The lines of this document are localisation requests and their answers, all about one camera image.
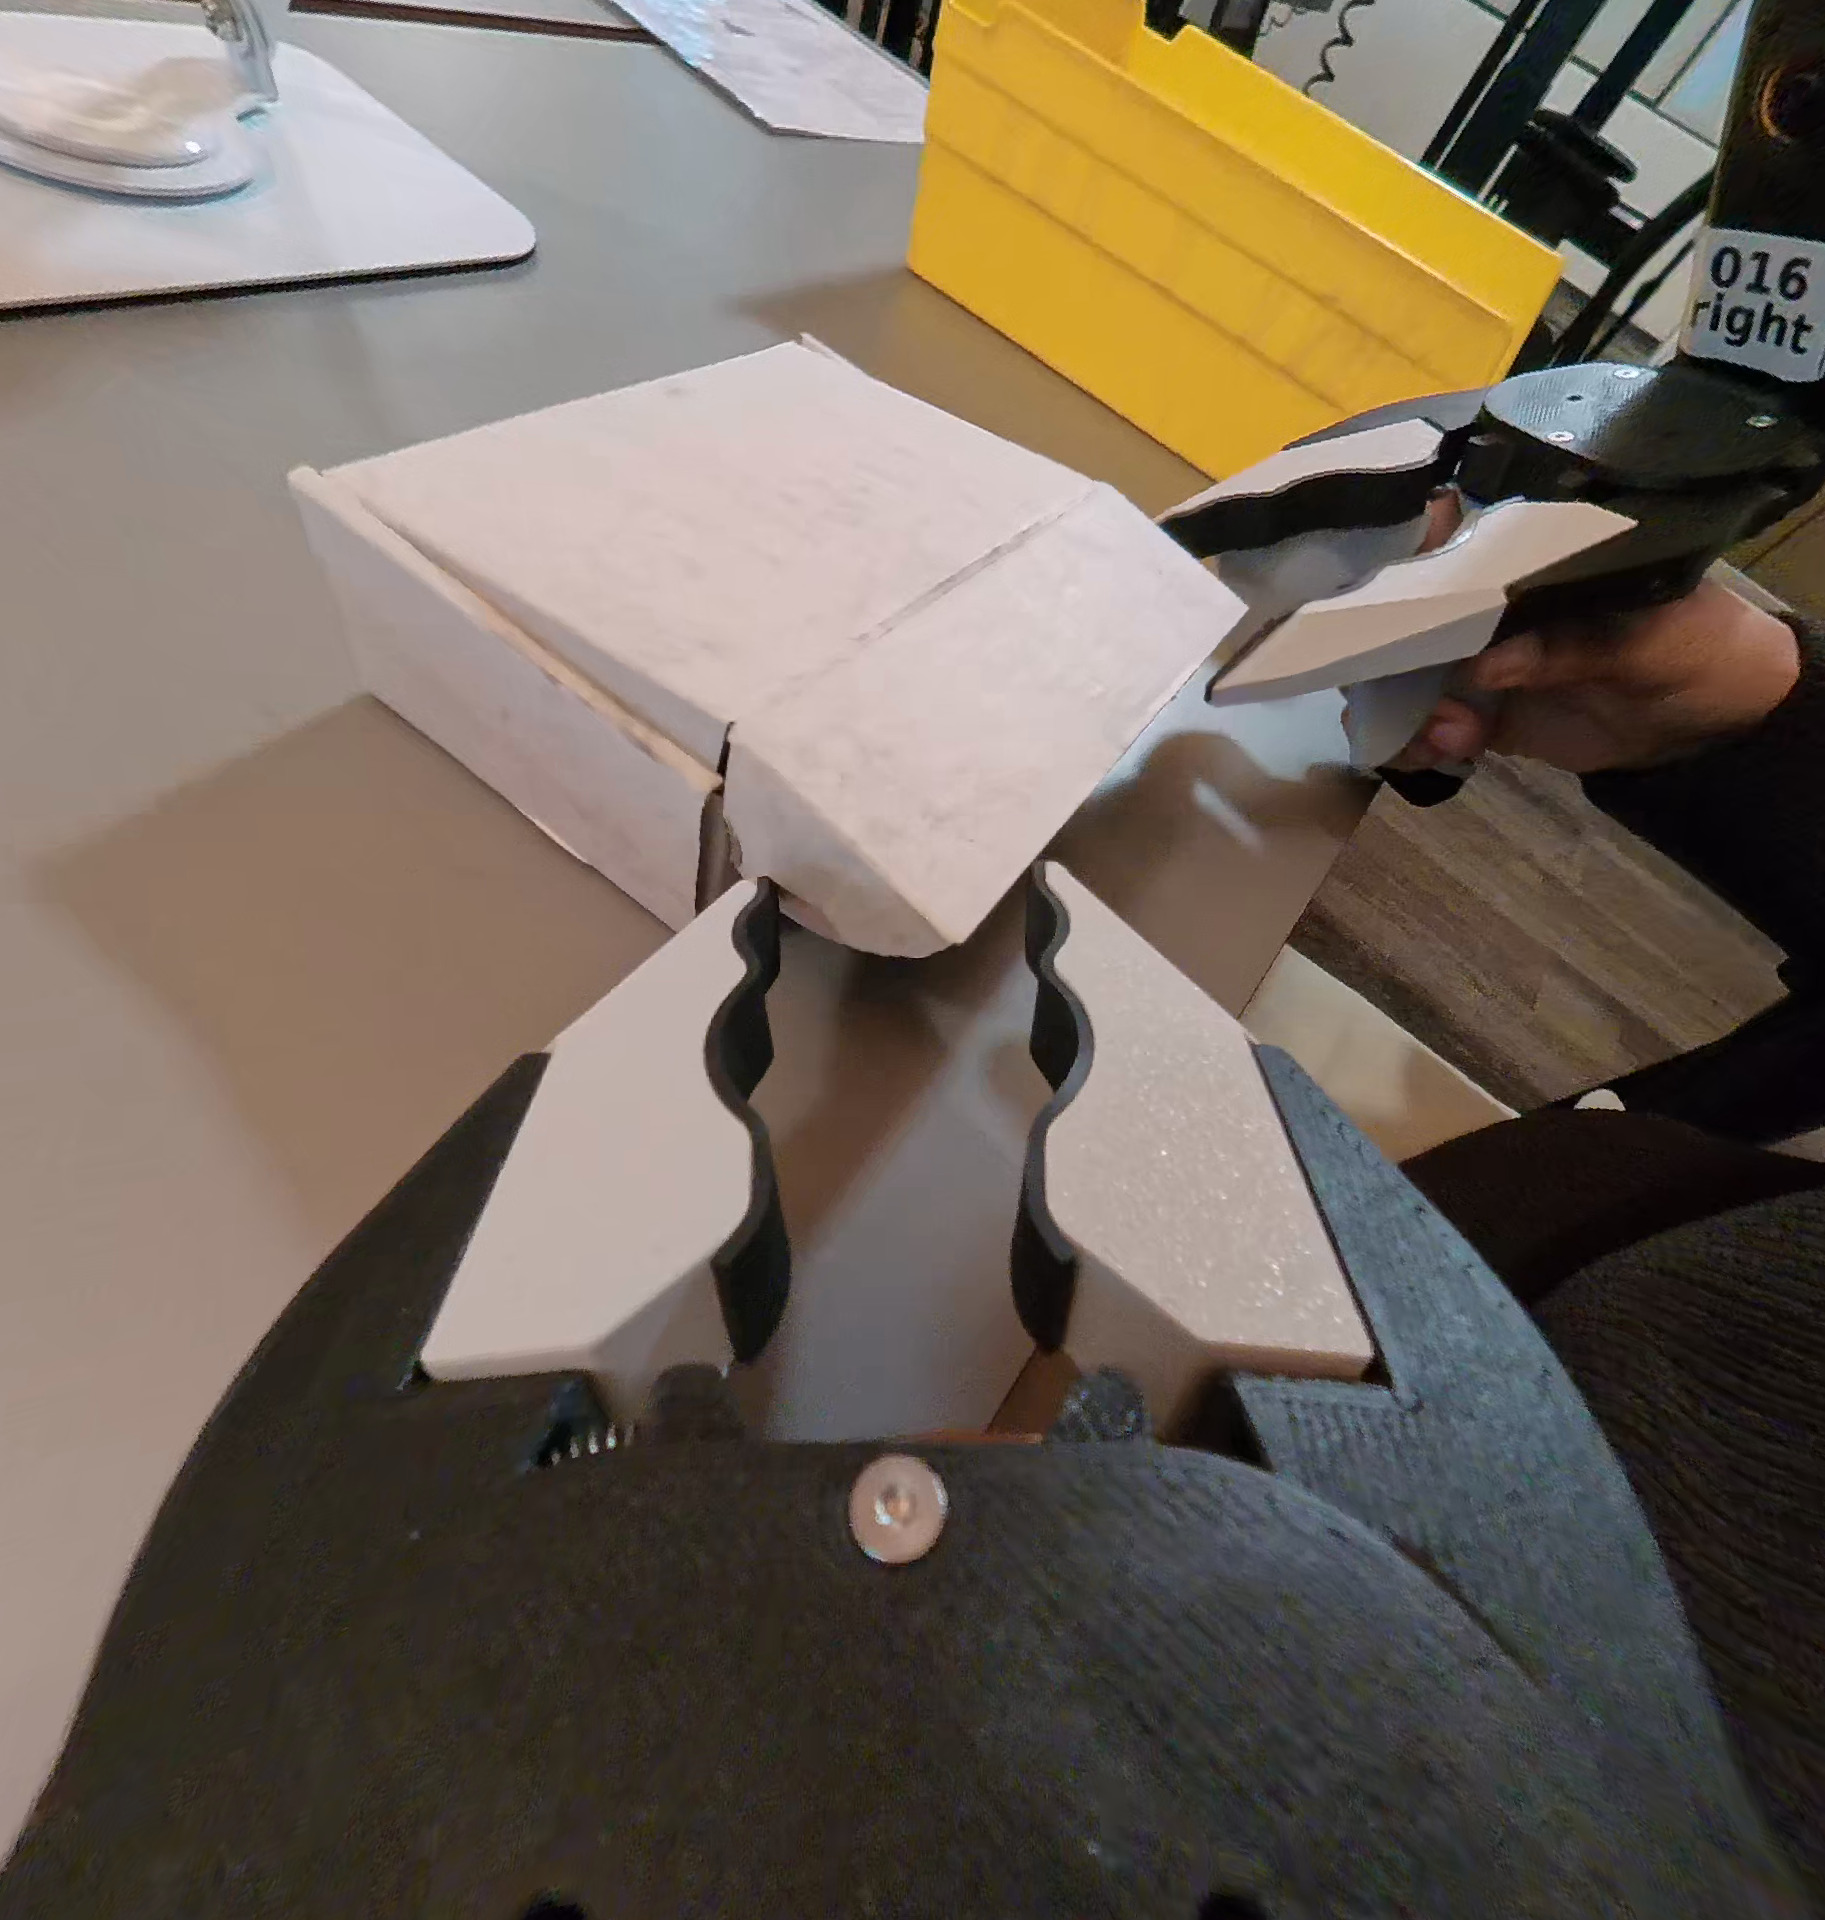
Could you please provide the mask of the yellow plastic bin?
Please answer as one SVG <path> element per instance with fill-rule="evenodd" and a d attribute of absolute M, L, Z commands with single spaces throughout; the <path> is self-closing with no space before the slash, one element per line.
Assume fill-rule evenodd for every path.
<path fill-rule="evenodd" d="M 904 263 L 1211 478 L 1502 379 L 1565 267 L 1146 4 L 943 4 Z"/>

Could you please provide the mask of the person's black sweater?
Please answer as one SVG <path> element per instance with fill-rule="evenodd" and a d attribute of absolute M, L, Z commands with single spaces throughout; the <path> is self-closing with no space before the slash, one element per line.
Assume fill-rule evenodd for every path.
<path fill-rule="evenodd" d="M 1825 1162 L 1538 1108 L 1403 1161 L 1637 1493 L 1734 1749 L 1825 1916 Z"/>

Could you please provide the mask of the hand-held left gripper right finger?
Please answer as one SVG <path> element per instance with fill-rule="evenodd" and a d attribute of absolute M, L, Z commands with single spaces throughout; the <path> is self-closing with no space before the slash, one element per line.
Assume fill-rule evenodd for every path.
<path fill-rule="evenodd" d="M 1188 1426 L 1224 1374 L 1367 1379 L 1376 1345 L 1258 1048 L 1062 861 L 1025 890 L 1036 976 L 1011 1239 L 1022 1327 Z"/>

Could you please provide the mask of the blue white paper sheet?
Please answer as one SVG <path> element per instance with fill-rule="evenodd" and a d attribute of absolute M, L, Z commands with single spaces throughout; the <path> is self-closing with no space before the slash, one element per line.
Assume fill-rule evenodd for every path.
<path fill-rule="evenodd" d="M 926 82 L 820 4 L 611 4 L 781 136 L 922 146 Z"/>

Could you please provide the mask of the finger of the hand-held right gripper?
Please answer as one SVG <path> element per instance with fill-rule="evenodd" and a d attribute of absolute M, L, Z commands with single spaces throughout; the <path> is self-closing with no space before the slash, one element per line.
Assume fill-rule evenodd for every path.
<path fill-rule="evenodd" d="M 1237 595 L 1236 635 L 1424 552 L 1481 390 L 1396 400 L 1302 438 L 1161 514 Z"/>
<path fill-rule="evenodd" d="M 1637 522 L 1595 500 L 1498 500 L 1424 557 L 1288 611 L 1219 672 L 1211 704 L 1253 704 L 1450 663 L 1495 638 L 1518 583 Z"/>

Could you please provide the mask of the white cardboard mailer box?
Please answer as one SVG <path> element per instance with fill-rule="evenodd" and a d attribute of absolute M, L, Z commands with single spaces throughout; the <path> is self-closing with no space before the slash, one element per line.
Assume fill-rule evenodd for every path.
<path fill-rule="evenodd" d="M 961 945 L 1242 619 L 1112 485 L 817 342 L 288 475 L 372 697 L 668 929 Z"/>

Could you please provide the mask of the grey desk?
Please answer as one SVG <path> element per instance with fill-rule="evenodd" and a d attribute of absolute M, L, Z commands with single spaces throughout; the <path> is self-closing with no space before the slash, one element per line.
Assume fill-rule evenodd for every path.
<path fill-rule="evenodd" d="M 910 149 L 639 37 L 293 31 L 538 248 L 0 322 L 0 1861 L 237 1367 L 663 935 L 358 696 L 288 471 L 808 336 L 1151 514 L 1206 480 L 904 271 Z"/>

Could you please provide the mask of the person's right hand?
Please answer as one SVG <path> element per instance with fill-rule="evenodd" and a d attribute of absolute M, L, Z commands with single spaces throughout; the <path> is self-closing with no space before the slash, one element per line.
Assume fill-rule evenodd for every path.
<path fill-rule="evenodd" d="M 1571 776 L 1645 768 L 1758 730 L 1800 669 L 1784 616 L 1706 580 L 1651 611 L 1495 638 L 1391 768 L 1441 773 L 1481 756 Z"/>

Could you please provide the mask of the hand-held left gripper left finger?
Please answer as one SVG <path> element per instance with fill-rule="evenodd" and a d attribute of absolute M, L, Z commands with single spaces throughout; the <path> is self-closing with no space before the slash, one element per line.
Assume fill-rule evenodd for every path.
<path fill-rule="evenodd" d="M 677 1363 L 765 1353 L 791 1234 L 753 1104 L 781 897 L 735 880 L 549 1043 L 453 1266 L 431 1379 L 588 1374 L 630 1422 Z"/>

